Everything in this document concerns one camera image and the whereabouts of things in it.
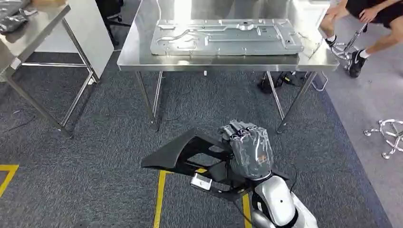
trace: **yellow floor tape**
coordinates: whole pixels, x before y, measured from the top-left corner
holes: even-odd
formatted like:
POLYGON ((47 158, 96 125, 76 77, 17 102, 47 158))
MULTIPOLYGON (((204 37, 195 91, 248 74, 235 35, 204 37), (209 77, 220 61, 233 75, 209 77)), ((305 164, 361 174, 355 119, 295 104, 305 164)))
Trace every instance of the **yellow floor tape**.
POLYGON ((3 183, 0 185, 0 197, 3 195, 17 169, 18 165, 0 165, 0 171, 9 172, 6 176, 6 179, 4 179, 3 183))
MULTIPOLYGON (((207 170, 205 169, 198 169, 196 170, 197 173, 204 173, 207 170)), ((153 228, 159 228, 161 222, 161 213, 163 209, 163 191, 165 186, 165 179, 166 175, 172 172, 169 171, 160 171, 158 175, 158 189, 157 189, 157 202, 155 204, 155 214, 154 214, 154 226, 153 228)), ((250 220, 250 207, 249 207, 249 196, 248 194, 242 197, 242 206, 243 206, 243 213, 245 216, 250 220)), ((245 219, 245 228, 252 228, 252 225, 245 219)))

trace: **white sock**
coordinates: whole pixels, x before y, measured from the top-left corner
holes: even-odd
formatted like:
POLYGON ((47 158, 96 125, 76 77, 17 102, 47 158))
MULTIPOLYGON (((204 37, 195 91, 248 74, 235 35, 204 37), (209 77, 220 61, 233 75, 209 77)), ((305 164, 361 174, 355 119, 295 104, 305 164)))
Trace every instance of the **white sock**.
POLYGON ((368 58, 370 55, 371 55, 371 54, 368 54, 368 53, 366 52, 366 50, 360 52, 360 57, 362 57, 362 58, 368 58))
POLYGON ((326 38, 327 41, 333 42, 336 39, 336 35, 326 38))

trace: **black shorts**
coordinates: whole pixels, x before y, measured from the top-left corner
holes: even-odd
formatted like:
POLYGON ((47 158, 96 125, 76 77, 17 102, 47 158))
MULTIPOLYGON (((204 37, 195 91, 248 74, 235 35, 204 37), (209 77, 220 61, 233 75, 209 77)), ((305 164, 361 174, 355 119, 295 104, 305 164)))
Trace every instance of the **black shorts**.
MULTIPOLYGON (((351 15, 359 19, 360 13, 364 9, 377 4, 375 0, 348 0, 345 8, 351 15)), ((400 16, 403 16, 403 0, 381 10, 374 21, 384 24, 385 27, 389 27, 390 22, 400 16)))

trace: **stainless steel table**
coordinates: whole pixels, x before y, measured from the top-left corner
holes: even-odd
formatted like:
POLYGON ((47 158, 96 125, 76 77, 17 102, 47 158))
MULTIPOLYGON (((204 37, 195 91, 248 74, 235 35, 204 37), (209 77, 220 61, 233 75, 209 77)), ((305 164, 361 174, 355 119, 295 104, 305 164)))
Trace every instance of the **stainless steel table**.
POLYGON ((126 38, 117 64, 122 71, 134 71, 151 123, 156 119, 163 71, 262 71, 272 82, 269 71, 304 71, 307 80, 292 106, 284 115, 277 94, 276 104, 282 119, 278 132, 290 119, 290 114, 302 101, 316 72, 335 70, 339 62, 328 49, 317 28, 307 21, 317 21, 327 7, 309 0, 142 0, 126 38), (304 11, 308 6, 310 13, 304 11), (288 56, 154 56, 150 51, 154 28, 160 19, 181 23, 190 19, 289 19, 300 35, 305 51, 288 56), (142 71, 159 71, 154 103, 150 104, 143 84, 142 71))
POLYGON ((8 35, 0 35, 0 82, 6 81, 22 97, 30 102, 31 105, 33 105, 45 118, 47 118, 54 127, 62 132, 65 137, 71 138, 71 134, 65 129, 67 121, 73 113, 90 80, 98 82, 99 77, 96 75, 80 44, 74 36, 73 31, 64 19, 64 16, 70 11, 70 6, 67 4, 55 4, 41 6, 36 9, 38 12, 29 16, 29 22, 24 25, 24 27, 8 35), (25 62, 37 47, 39 47, 42 41, 51 33, 53 28, 60 22, 76 46, 83 64, 25 62), (38 101, 31 97, 27 91, 13 79, 12 75, 20 66, 83 67, 88 70, 88 76, 61 122, 58 122, 53 116, 51 116, 38 101))

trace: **chrome chair base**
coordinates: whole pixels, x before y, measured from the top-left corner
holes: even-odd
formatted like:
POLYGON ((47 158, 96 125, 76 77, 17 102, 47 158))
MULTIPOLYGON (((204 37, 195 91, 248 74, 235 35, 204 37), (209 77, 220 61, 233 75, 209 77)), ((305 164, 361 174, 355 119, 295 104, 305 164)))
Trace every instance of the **chrome chair base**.
POLYGON ((355 31, 355 34, 348 43, 335 43, 331 48, 336 57, 346 61, 347 64, 343 66, 345 70, 349 70, 351 65, 351 53, 358 50, 353 45, 357 38, 365 31, 367 25, 368 23, 365 23, 359 30, 355 31))
POLYGON ((403 149, 401 147, 399 147, 399 143, 400 143, 400 141, 402 141, 402 138, 403 138, 403 131, 399 131, 396 128, 396 124, 403 125, 403 121, 399 121, 399 120, 395 120, 395 119, 380 120, 379 129, 373 128, 371 130, 364 131, 364 134, 366 136, 371 136, 372 132, 380 132, 382 134, 382 136, 385 138, 386 142, 392 147, 392 150, 389 151, 388 153, 386 153, 386 152, 382 153, 382 157, 385 159, 389 159, 390 155, 394 154, 394 152, 396 150, 403 152, 403 149), (390 124, 390 126, 394 130, 394 133, 387 131, 387 129, 385 127, 386 124, 390 124), (390 136, 395 138, 394 143, 388 139, 388 137, 390 137, 390 136))
POLYGON ((354 46, 347 47, 346 43, 335 43, 331 48, 332 53, 339 59, 345 60, 344 70, 348 70, 351 65, 351 55, 358 49, 354 46))

